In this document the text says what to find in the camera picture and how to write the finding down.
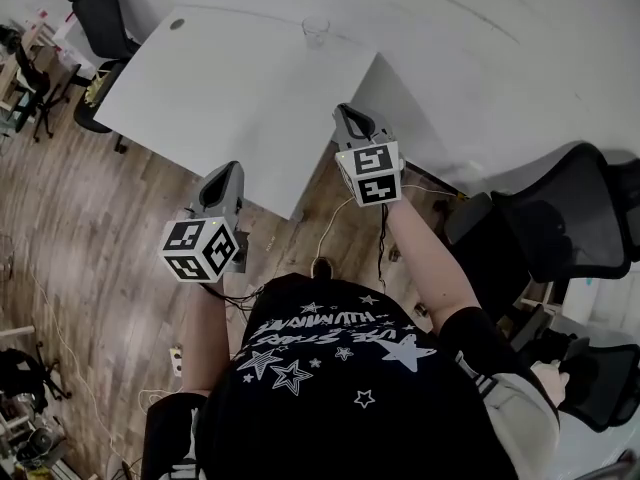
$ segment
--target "wooden floor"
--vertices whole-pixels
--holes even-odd
[[[42,340],[46,357],[62,361],[60,373],[73,398],[53,404],[52,412],[73,448],[68,463],[88,478],[92,473],[104,476],[109,437],[32,274],[78,357],[80,374],[95,393],[113,446],[128,461],[138,459],[145,423],[138,392],[179,387],[168,349],[180,341],[191,287],[173,279],[156,250],[166,221],[183,215],[196,176],[133,143],[124,156],[113,152],[111,135],[87,132],[73,122],[79,96],[76,92],[62,112],[53,139],[35,144],[27,129],[2,148],[0,233],[13,241],[15,266],[12,279],[0,283],[0,300],[4,327],[36,327],[35,337],[22,340],[23,347],[32,351],[35,341]],[[332,154],[329,147],[305,193],[301,223],[250,204],[243,210],[240,227],[251,232],[249,264],[246,274],[226,277],[228,294],[250,293],[289,272],[308,273],[333,211],[349,197]],[[430,186],[411,173],[405,182]],[[406,193],[435,224],[431,207],[441,197],[416,189]],[[339,213],[322,249],[339,277],[381,289],[376,267],[379,223],[379,208],[361,209],[352,202]],[[392,243],[388,236],[387,250]],[[417,319],[412,312],[417,295],[402,261],[389,263],[385,257],[383,272],[387,293]],[[244,321],[237,309],[228,310],[228,321],[234,352]],[[146,409],[147,399],[143,405]]]

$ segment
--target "person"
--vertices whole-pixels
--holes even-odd
[[[183,392],[149,408],[142,480],[542,477],[558,434],[544,388],[407,199],[387,223],[433,333],[319,261],[265,285],[230,359],[224,301],[193,290]]]

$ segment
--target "person's arm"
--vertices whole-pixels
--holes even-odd
[[[220,294],[222,281],[213,286]],[[182,390],[209,396],[229,365],[229,338],[224,301],[194,286],[182,340]]]
[[[458,262],[405,197],[389,205],[387,223],[436,333],[457,311],[479,307]]]

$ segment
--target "black t-shirt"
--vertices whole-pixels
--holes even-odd
[[[460,352],[477,378],[456,364]],[[516,478],[477,387],[494,373],[546,396],[478,308],[454,314],[436,339],[378,292],[286,276],[256,302],[208,399],[175,394],[149,409],[142,480]]]

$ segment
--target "black sleeve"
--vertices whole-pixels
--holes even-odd
[[[149,408],[142,453],[142,480],[160,480],[174,465],[184,463],[191,447],[192,411],[200,410],[207,397],[176,393]]]
[[[466,363],[481,375],[515,373],[523,377],[556,411],[538,377],[520,360],[482,309],[465,308],[454,313],[442,326],[438,342],[453,357],[462,352]]]

